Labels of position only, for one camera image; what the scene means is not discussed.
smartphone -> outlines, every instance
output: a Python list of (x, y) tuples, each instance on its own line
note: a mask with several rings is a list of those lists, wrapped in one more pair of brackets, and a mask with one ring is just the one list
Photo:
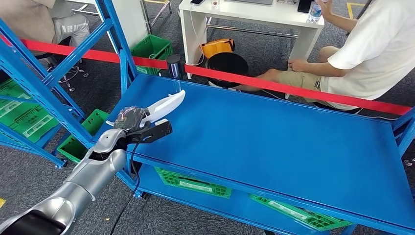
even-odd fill
[(203, 1), (205, 1), (205, 0), (192, 0), (190, 3), (198, 6), (198, 5), (202, 4)]
[(312, 0), (300, 0), (299, 7), (297, 9), (298, 12), (302, 12), (302, 13), (310, 12), (311, 1)]

yellow floor marking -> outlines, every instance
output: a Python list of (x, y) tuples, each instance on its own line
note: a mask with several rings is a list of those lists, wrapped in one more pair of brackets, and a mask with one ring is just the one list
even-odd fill
[(0, 198), (0, 208), (4, 205), (5, 202), (6, 200)]
[(348, 12), (349, 12), (349, 17), (351, 18), (351, 19), (353, 19), (353, 11), (352, 11), (352, 9), (351, 9), (351, 6), (365, 6), (365, 4), (362, 4), (362, 3), (350, 3), (350, 2), (348, 2), (347, 3), (347, 10), (348, 10)]
[(168, 0), (164, 1), (155, 1), (155, 0), (144, 0), (144, 2), (152, 2), (152, 3), (158, 3), (158, 4), (166, 4)]

yellow bag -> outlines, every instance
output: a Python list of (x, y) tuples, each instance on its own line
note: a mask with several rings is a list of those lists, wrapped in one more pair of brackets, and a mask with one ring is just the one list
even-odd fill
[(203, 55), (207, 59), (210, 57), (221, 53), (221, 52), (234, 52), (235, 51), (235, 42), (232, 38), (219, 39), (209, 43), (203, 43), (200, 45), (203, 51)]

khaki shorts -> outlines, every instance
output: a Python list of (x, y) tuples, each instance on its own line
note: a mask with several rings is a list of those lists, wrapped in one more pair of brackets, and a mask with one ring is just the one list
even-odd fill
[[(279, 74), (277, 77), (276, 82), (282, 83), (285, 85), (290, 85), (293, 87), (301, 87), (304, 89), (309, 89), (313, 91), (321, 91), (320, 90), (320, 83), (321, 83), (322, 77), (314, 75), (312, 73), (307, 72), (294, 72), (294, 71), (284, 71)], [(305, 101), (309, 103), (313, 102), (319, 102), (320, 104), (323, 104), (325, 106), (333, 107), (326, 101), (322, 100), (316, 100), (316, 99), (309, 99), (305, 98)]]

plastic bottle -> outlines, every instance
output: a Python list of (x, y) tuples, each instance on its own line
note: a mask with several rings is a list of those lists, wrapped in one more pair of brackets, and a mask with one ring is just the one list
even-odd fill
[(314, 2), (313, 7), (311, 8), (310, 14), (308, 14), (308, 20), (311, 22), (317, 22), (322, 16), (322, 7)]

